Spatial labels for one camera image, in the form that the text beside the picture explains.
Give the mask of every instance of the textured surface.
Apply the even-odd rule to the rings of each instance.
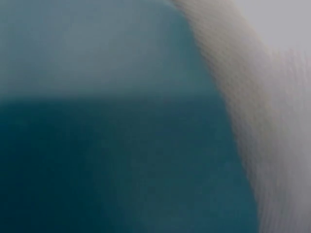
[[[311,232],[307,1],[173,2],[225,98],[260,232]]]

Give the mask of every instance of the white mesh fabric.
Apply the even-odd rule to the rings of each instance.
[[[226,101],[258,203],[259,232],[311,232],[307,1],[173,2]]]

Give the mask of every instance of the teal object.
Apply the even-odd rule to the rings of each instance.
[[[5,7],[0,232],[257,232],[224,103],[173,7]]]

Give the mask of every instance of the teal surface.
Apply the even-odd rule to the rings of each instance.
[[[4,7],[1,233],[257,232],[224,103],[174,8]]]

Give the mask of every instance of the blue-green fabric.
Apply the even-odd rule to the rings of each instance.
[[[1,233],[257,232],[223,101],[174,8],[5,7]]]

